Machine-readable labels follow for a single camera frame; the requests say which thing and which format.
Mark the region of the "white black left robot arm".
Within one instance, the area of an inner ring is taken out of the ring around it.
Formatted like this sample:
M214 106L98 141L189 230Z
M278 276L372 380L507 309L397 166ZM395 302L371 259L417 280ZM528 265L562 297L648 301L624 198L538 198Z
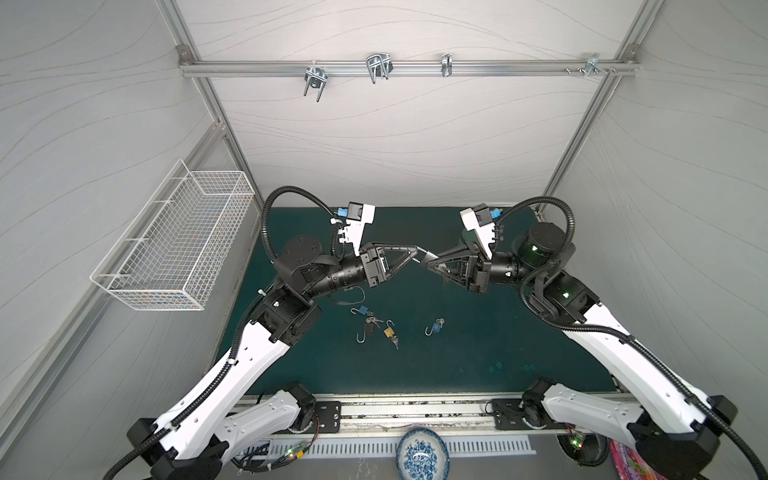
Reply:
M307 428L316 400L297 382L238 414L232 409L309 331L321 314L318 299L360 284L375 287L420 252L417 246L369 243L358 254L337 258L314 237L291 239L273 262L275 279L239 321L229 350L169 410L129 429L133 449L106 478L142 458L154 479L214 479L225 463L265 437Z

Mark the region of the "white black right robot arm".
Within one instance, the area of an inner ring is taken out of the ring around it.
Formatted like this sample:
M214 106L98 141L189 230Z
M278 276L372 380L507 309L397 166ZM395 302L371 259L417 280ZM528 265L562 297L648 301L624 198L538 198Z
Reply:
M469 229L462 245L426 255L426 265L472 292L514 286L529 311L589 352L632 396L608 400L542 378L517 408L528 426L584 427L633 449L667 479L699 477L723 437L742 445L732 427L738 409L730 400L709 396L673 372L565 271L575 250L573 224L537 223L514 252L494 250L495 233L494 223Z

